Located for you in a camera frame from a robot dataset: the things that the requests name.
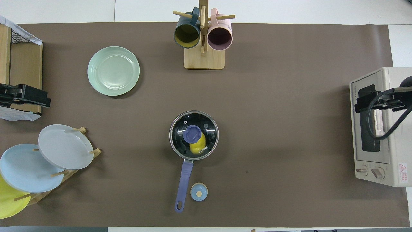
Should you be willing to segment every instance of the mug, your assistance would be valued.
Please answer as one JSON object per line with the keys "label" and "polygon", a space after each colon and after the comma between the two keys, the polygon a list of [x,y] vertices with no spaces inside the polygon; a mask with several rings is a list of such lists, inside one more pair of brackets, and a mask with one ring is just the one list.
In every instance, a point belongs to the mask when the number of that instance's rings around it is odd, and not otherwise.
{"label": "mug", "polygon": [[191,19],[181,16],[175,29],[175,42],[183,48],[192,48],[200,40],[200,22],[199,8],[193,8],[193,11],[186,12],[193,15]]}
{"label": "mug", "polygon": [[219,14],[216,8],[211,10],[209,29],[207,32],[207,43],[214,50],[223,51],[232,45],[232,23],[230,19],[217,20]]}

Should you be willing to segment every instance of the pink mug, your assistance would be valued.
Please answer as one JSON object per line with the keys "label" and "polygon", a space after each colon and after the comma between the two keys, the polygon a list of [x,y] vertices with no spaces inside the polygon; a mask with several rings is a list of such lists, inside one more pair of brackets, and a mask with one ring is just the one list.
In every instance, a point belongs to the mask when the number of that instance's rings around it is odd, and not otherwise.
{"label": "pink mug", "polygon": [[219,14],[216,8],[211,11],[207,43],[214,50],[226,50],[232,45],[232,23],[230,19],[217,20],[216,17],[224,16],[224,14]]}

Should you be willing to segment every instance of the purple lid knob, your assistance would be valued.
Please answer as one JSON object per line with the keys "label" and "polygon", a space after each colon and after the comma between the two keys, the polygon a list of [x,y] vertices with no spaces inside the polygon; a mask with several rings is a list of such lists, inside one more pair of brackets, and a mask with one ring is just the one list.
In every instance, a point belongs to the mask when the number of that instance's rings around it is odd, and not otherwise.
{"label": "purple lid knob", "polygon": [[188,126],[186,130],[183,132],[183,138],[187,143],[197,143],[200,137],[202,137],[202,131],[196,125]]}

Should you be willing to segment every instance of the blue mug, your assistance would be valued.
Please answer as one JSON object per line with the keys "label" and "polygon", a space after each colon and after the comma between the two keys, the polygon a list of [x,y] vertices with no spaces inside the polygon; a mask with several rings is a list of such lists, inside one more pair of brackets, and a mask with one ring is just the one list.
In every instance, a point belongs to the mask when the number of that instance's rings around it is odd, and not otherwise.
{"label": "blue mug", "polygon": [[181,16],[175,29],[175,42],[182,48],[192,48],[200,40],[200,22],[199,8],[193,8],[193,11],[186,12],[193,15],[191,19]]}

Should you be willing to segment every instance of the white tile floor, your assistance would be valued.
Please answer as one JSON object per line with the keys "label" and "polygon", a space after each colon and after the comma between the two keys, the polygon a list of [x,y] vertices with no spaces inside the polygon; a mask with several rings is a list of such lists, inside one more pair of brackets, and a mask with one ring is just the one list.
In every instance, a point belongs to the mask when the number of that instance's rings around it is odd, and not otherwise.
{"label": "white tile floor", "polygon": [[[0,0],[0,15],[22,23],[174,21],[172,11],[191,11],[196,0]],[[390,25],[393,66],[412,67],[412,4],[407,0],[210,0],[209,8],[235,14],[234,23]],[[412,187],[407,188],[412,205]],[[176,228],[110,228],[111,232],[177,231]],[[211,232],[216,228],[197,228]],[[225,228],[250,231],[250,228]],[[257,231],[299,228],[257,228]]]}

